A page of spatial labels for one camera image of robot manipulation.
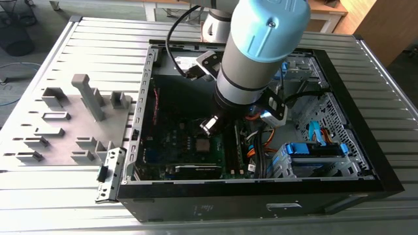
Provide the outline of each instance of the robotic arm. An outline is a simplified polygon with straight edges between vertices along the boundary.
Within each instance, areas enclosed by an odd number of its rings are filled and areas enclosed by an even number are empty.
[[[277,119],[282,119],[285,105],[266,86],[301,39],[309,20],[308,3],[305,0],[240,0],[237,4],[236,0],[188,2],[224,11],[210,9],[209,17],[217,20],[226,21],[233,9],[216,76],[213,116],[200,127],[212,134],[230,120],[242,117],[253,104],[261,104]]]

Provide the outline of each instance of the floor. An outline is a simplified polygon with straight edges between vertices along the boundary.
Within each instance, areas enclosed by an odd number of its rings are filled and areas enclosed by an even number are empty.
[[[15,62],[41,64],[71,15],[124,20],[146,20],[145,11],[141,7],[59,2],[61,10],[53,11],[46,1],[34,0],[34,4],[33,12],[37,18],[37,24],[26,27],[35,46],[34,52],[22,57],[10,57],[0,49],[0,66]],[[172,15],[177,16],[180,13],[181,11],[172,12]],[[162,9],[156,10],[156,20],[165,22],[174,21],[173,18],[166,17]],[[37,66],[34,65],[11,65],[0,69],[0,77],[9,78],[6,84],[0,83],[0,127],[3,125],[15,104],[1,105],[18,99],[35,73],[35,68]]]
[[[34,0],[34,4],[35,7],[33,8],[33,12],[38,23],[26,28],[35,45],[34,52],[22,57],[10,57],[2,50],[0,50],[0,66],[14,62],[41,64],[71,15],[125,20],[145,20],[145,12],[141,7],[61,2],[61,10],[53,11],[49,3],[45,1]],[[172,18],[166,18],[162,9],[156,10],[156,20],[166,22],[173,21]],[[18,99],[30,82],[30,78],[34,75],[34,69],[34,65],[13,65],[0,70],[0,76],[9,77],[6,84],[0,83],[0,127],[14,107],[14,104],[6,106],[1,106],[1,104]],[[418,56],[415,58],[408,58],[407,54],[400,54],[389,65],[388,72],[404,90],[412,103],[418,106],[418,93],[415,92],[418,88],[418,80],[413,79],[418,77]]]

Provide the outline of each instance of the slotted aluminum surface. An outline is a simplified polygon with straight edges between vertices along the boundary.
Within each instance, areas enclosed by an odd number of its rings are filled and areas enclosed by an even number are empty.
[[[19,110],[47,82],[88,73],[105,90],[137,92],[148,39],[164,39],[168,23],[84,18],[69,22],[0,132],[22,131]],[[172,40],[198,41],[200,28],[180,25]],[[300,47],[324,49],[387,155],[404,192],[332,216],[140,224],[121,204],[93,203],[96,166],[3,166],[0,232],[84,231],[92,234],[415,234],[418,229],[416,110],[361,41],[305,33]],[[74,92],[66,87],[65,92]]]

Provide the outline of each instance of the blue cable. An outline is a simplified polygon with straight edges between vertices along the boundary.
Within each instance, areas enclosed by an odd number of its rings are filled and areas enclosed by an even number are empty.
[[[6,105],[9,105],[9,104],[13,104],[13,103],[15,103],[18,100],[19,100],[19,98],[18,98],[18,99],[15,99],[14,101],[9,102],[9,103],[0,104],[0,107],[1,107],[1,106],[6,106]]]

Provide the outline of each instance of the black cable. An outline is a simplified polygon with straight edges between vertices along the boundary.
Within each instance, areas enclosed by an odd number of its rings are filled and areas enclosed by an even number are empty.
[[[177,65],[177,63],[176,63],[176,60],[174,60],[174,58],[173,58],[173,56],[172,56],[172,53],[170,53],[170,50],[169,50],[169,38],[170,38],[170,34],[172,34],[172,32],[173,32],[173,30],[174,30],[177,24],[181,22],[181,20],[184,19],[184,17],[185,17],[189,13],[192,13],[198,7],[200,7],[200,6],[196,5],[196,6],[193,6],[192,8],[189,8],[189,9],[184,12],[184,14],[177,18],[176,22],[174,22],[174,23],[172,24],[172,26],[170,26],[170,29],[169,29],[169,31],[168,31],[166,38],[165,38],[165,49],[166,49],[168,56],[169,56],[170,60],[172,60],[172,62],[173,62],[173,64],[174,64],[174,67],[176,67],[176,70],[177,70],[178,74],[180,74],[182,77],[185,77],[185,78],[190,78],[190,77],[189,77],[189,75],[188,75],[186,73],[182,72],[182,70],[181,70],[181,68],[178,67],[178,65]]]
[[[301,96],[307,96],[307,95],[321,96],[325,92],[328,92],[328,89],[320,89],[317,91],[305,91],[305,92],[295,93],[284,99],[284,103],[287,104],[288,102],[293,101]]]
[[[265,125],[262,124],[258,127],[258,131],[254,135],[253,138],[253,151],[254,151],[254,156],[257,159],[257,165],[258,165],[258,179],[264,179],[265,176],[265,171],[266,171],[266,164],[265,164],[265,154],[264,154],[264,146],[262,146],[262,130],[265,128]]]

